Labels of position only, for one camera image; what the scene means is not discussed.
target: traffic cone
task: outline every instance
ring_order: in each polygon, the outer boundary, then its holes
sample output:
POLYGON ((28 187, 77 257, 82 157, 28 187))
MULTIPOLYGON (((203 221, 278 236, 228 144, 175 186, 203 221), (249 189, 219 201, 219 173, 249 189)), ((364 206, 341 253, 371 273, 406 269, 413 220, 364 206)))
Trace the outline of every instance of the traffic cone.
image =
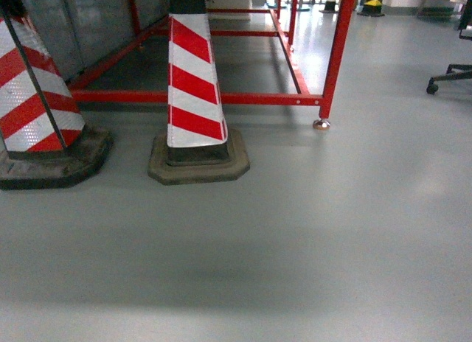
POLYGON ((249 170, 240 133, 221 106, 204 0, 170 0, 167 136, 154 139, 148 174, 162 184, 230 181, 249 170))
POLYGON ((385 14, 382 13, 382 1, 383 0, 366 0, 362 11, 357 14, 373 17, 384 16, 385 14))
POLYGON ((336 12, 336 0, 326 0, 324 3, 324 9, 320 10, 324 14, 334 14, 336 12))
POLYGON ((0 189, 66 187, 89 177, 111 146, 84 122, 21 0, 0 0, 0 189))

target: yellow and black striped post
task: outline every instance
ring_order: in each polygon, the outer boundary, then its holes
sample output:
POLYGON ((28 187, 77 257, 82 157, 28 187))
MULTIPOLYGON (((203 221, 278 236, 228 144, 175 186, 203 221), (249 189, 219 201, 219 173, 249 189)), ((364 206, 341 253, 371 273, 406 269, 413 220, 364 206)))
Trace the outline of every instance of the yellow and black striped post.
POLYGON ((384 16, 382 13, 382 1, 383 0, 366 0, 362 11, 359 12, 359 15, 365 16, 384 16))

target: gray floor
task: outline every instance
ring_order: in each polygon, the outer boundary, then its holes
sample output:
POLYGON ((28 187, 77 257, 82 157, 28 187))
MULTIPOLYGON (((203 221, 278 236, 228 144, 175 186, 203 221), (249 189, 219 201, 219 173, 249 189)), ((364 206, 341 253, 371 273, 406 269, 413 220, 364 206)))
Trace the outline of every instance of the gray floor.
MULTIPOLYGON (((315 92, 333 17, 300 18, 315 92)), ((292 88, 276 43, 238 43, 215 39, 223 90, 292 88)), ((470 61, 450 24, 353 16, 331 130, 226 107, 251 159, 229 183, 147 177, 165 108, 84 112, 116 141, 98 176, 0 193, 0 341, 472 341, 472 82, 425 92, 470 61)), ((144 88, 142 64, 95 86, 144 88)))

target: red metal frame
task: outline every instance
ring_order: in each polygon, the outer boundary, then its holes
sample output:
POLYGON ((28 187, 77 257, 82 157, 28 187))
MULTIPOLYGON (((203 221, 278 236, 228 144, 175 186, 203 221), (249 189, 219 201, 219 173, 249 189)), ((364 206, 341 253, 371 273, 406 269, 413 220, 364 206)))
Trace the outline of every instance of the red metal frame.
POLYGON ((136 0, 128 0, 131 12, 131 22, 133 23, 134 35, 138 36, 141 33, 141 24, 139 23, 138 7, 136 0))
MULTIPOLYGON (((260 36, 278 37, 288 62, 294 84, 298 94, 261 94, 261 93, 221 93, 221 99, 226 104, 246 104, 246 105, 304 105, 319 106, 319 116, 327 119, 330 115, 336 81, 339 74, 344 43, 347 37, 347 30, 352 15, 354 0, 341 0, 339 16, 336 25, 336 32, 331 49, 330 62, 328 63, 326 81, 324 83, 323 95, 310 94, 306 82, 298 65, 294 62, 291 45, 294 42, 294 32, 296 24, 296 5, 298 0, 292 0, 292 11, 289 31, 283 31, 279 23, 280 0, 277 10, 210 10, 214 13, 269 13, 274 22, 276 31, 212 31, 214 36, 260 36)), ((155 24, 140 32, 139 18, 135 0, 129 0, 133 28, 136 39, 129 45, 119 50, 116 54, 103 60, 96 66, 86 70, 81 76, 69 84, 72 96, 76 101, 82 102, 163 102, 167 103, 166 91, 137 91, 137 90, 88 90, 85 87, 96 80, 105 71, 110 69, 119 60, 124 58, 129 52, 138 47, 151 35, 167 35, 164 26, 167 21, 155 24)))

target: caster wheel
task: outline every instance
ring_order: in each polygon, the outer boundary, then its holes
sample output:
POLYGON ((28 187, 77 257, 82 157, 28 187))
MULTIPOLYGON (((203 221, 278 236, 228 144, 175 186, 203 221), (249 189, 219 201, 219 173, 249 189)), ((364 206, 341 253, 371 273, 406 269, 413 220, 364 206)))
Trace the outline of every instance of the caster wheel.
POLYGON ((436 84, 429 84, 428 88, 426 88, 426 92, 430 95, 434 95, 434 93, 439 89, 440 87, 437 86, 436 84))

